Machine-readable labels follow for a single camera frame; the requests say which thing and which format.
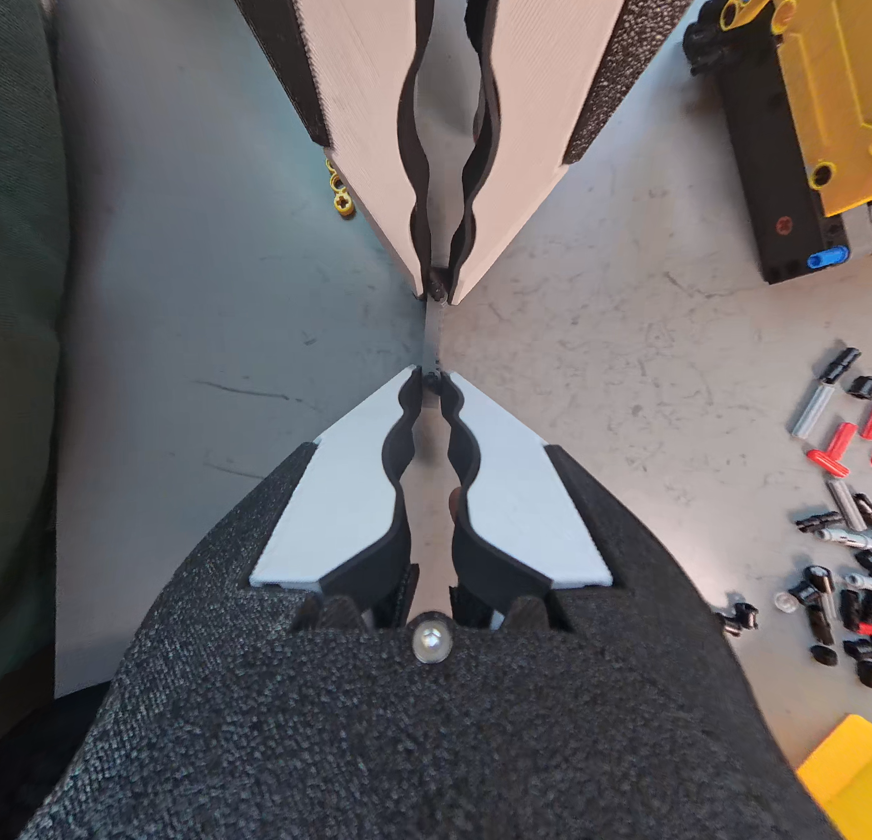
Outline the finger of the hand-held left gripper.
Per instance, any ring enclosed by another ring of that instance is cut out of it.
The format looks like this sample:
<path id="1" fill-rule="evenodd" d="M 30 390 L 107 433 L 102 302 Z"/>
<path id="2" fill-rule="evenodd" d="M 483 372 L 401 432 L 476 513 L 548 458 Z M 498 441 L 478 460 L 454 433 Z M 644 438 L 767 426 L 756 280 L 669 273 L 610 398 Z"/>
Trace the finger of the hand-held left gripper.
<path id="1" fill-rule="evenodd" d="M 625 0 L 487 0 L 481 134 L 452 241 L 452 305 L 566 173 L 564 155 Z"/>
<path id="2" fill-rule="evenodd" d="M 328 155 L 418 299 L 431 267 L 430 168 L 415 119 L 434 0 L 292 0 Z"/>

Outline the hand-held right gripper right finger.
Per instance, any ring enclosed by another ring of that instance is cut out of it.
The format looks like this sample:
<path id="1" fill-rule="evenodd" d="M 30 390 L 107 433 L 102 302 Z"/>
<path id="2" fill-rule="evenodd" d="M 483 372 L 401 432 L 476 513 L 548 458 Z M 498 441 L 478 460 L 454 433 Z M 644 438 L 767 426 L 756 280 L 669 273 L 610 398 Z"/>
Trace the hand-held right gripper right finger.
<path id="1" fill-rule="evenodd" d="M 441 377 L 453 515 L 453 621 L 468 629 L 575 629 L 561 594 L 614 577 L 533 429 L 456 372 Z"/>

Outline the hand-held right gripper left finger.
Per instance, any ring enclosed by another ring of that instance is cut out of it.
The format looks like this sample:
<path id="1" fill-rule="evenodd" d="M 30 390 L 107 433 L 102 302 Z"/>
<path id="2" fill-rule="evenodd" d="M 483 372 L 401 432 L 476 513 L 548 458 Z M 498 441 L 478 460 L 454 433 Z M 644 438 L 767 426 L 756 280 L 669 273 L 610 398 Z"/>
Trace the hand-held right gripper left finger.
<path id="1" fill-rule="evenodd" d="M 422 370 L 408 366 L 314 440 L 250 586 L 345 596 L 376 628 L 406 623 L 418 569 L 400 479 L 421 405 Z"/>

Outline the grey lego gear rack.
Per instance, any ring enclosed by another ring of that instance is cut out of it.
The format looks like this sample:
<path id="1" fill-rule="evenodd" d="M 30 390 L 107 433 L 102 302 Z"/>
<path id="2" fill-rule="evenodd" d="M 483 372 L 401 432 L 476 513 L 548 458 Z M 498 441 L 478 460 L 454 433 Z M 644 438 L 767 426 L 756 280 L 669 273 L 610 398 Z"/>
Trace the grey lego gear rack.
<path id="1" fill-rule="evenodd" d="M 437 376 L 441 373 L 441 342 L 446 301 L 428 297 L 426 301 L 422 374 Z"/>

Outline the yellow black lego model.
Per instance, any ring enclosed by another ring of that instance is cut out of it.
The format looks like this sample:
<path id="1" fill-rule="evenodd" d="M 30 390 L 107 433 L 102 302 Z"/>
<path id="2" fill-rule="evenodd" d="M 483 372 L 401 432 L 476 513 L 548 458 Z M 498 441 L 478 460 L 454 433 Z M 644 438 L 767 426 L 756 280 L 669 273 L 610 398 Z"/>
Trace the yellow black lego model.
<path id="1" fill-rule="evenodd" d="M 683 51 L 718 88 L 764 281 L 869 256 L 871 0 L 708 0 Z"/>

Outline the yellow plastic bin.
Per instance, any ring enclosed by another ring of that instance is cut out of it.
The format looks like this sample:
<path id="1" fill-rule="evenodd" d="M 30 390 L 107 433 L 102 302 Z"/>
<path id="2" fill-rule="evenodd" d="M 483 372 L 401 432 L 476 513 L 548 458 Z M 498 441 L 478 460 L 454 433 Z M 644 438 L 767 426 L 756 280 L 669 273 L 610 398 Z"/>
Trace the yellow plastic bin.
<path id="1" fill-rule="evenodd" d="M 848 715 L 796 774 L 846 839 L 871 837 L 871 723 Z"/>

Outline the yellow lego beam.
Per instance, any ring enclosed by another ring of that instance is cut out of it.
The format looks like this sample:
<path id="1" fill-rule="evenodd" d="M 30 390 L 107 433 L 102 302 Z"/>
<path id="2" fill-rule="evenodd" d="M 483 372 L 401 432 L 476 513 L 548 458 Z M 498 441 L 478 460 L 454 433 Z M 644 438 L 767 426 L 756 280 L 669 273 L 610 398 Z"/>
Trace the yellow lego beam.
<path id="1" fill-rule="evenodd" d="M 333 206 L 343 220 L 351 220 L 356 215 L 356 205 L 341 174 L 332 160 L 325 157 L 325 167 L 330 174 L 330 187 L 333 192 Z"/>

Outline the pile of small lego pins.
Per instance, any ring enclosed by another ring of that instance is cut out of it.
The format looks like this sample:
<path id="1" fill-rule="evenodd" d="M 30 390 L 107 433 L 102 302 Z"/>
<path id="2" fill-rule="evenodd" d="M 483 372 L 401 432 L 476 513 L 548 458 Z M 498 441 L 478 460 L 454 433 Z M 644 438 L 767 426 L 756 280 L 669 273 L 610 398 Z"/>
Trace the pile of small lego pins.
<path id="1" fill-rule="evenodd" d="M 818 666 L 846 662 L 871 687 L 870 492 L 852 482 L 851 464 L 870 453 L 870 373 L 857 368 L 860 349 L 839 349 L 814 377 L 807 401 L 788 426 L 813 474 L 823 507 L 802 507 L 789 525 L 811 544 L 804 566 L 776 591 L 773 607 L 796 614 L 808 631 L 808 655 Z"/>

